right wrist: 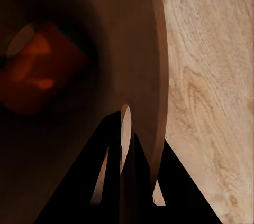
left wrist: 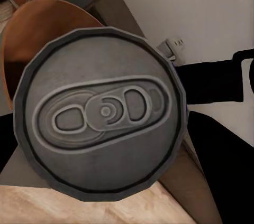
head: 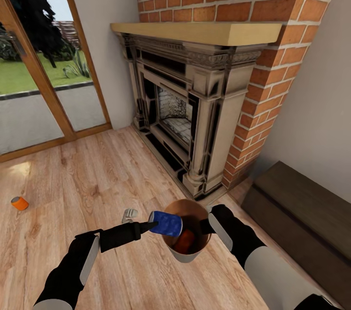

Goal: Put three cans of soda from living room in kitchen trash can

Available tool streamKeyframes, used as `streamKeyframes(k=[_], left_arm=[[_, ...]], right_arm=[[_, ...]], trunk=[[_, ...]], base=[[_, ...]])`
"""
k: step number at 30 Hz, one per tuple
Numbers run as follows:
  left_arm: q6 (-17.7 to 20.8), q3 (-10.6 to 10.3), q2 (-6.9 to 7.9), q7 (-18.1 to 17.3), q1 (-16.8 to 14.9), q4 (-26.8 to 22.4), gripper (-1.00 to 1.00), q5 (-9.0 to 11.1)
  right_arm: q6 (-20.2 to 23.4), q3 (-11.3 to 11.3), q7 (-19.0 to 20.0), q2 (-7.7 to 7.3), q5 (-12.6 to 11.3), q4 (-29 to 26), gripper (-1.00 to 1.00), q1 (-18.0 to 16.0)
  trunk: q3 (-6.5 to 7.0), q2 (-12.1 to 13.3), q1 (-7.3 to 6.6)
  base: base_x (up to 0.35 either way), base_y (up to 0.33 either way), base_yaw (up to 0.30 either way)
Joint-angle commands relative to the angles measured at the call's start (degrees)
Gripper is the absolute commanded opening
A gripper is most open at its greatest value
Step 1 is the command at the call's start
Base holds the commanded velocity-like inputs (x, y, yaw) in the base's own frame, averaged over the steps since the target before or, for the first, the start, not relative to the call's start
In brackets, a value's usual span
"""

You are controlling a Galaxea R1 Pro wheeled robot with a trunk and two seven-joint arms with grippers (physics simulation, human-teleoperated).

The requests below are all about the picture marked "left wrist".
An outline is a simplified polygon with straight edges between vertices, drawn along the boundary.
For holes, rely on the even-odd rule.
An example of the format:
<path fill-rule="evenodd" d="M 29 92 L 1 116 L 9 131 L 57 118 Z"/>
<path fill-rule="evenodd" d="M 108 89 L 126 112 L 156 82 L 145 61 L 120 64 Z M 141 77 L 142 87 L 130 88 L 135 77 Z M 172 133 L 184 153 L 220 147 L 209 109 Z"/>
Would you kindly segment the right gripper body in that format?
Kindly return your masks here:
<path fill-rule="evenodd" d="M 177 67 L 186 90 L 187 105 L 212 104 L 209 84 L 209 62 L 199 62 Z"/>

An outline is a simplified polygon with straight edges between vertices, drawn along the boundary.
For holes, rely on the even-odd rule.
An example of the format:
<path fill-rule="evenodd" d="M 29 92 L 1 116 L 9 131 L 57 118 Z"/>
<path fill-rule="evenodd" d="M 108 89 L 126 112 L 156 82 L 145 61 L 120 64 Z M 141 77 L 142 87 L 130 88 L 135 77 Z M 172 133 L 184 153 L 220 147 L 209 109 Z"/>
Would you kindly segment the can of soda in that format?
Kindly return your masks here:
<path fill-rule="evenodd" d="M 174 64 L 142 36 L 77 28 L 47 43 L 12 97 L 27 165 L 82 202 L 118 202 L 175 161 L 188 125 Z"/>

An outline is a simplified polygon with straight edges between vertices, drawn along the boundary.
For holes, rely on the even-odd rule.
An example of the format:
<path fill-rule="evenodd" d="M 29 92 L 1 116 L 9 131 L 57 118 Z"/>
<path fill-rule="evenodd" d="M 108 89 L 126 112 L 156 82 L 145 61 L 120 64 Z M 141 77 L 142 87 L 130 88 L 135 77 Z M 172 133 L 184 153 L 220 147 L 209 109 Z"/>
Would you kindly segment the trash can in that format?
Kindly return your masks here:
<path fill-rule="evenodd" d="M 0 117 L 13 113 L 12 97 L 24 68 L 52 40 L 77 28 L 103 27 L 91 14 L 64 0 L 31 0 L 0 33 Z M 26 163 L 18 145 L 0 173 L 0 185 L 50 187 Z"/>

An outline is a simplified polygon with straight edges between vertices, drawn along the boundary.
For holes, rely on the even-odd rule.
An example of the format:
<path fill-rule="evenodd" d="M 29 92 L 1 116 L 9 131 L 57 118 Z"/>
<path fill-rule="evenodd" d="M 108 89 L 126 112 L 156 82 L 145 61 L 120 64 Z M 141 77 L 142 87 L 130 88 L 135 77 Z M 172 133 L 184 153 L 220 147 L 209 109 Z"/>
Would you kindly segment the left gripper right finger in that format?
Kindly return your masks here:
<path fill-rule="evenodd" d="M 254 147 L 196 111 L 187 130 L 223 224 L 254 224 Z"/>

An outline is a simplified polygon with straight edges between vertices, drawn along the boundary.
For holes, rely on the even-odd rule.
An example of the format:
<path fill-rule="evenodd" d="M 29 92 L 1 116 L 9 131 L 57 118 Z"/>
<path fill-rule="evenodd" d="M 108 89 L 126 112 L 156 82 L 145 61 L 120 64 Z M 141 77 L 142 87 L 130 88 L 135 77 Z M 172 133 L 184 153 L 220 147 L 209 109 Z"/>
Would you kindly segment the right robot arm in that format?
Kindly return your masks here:
<path fill-rule="evenodd" d="M 254 50 L 239 51 L 232 60 L 215 63 L 186 64 L 182 50 L 186 47 L 178 37 L 166 39 L 157 49 L 171 60 L 186 90 L 187 105 L 214 102 L 243 102 L 243 77 L 241 62 L 254 59 Z M 249 82 L 254 91 L 254 60 L 250 65 Z"/>

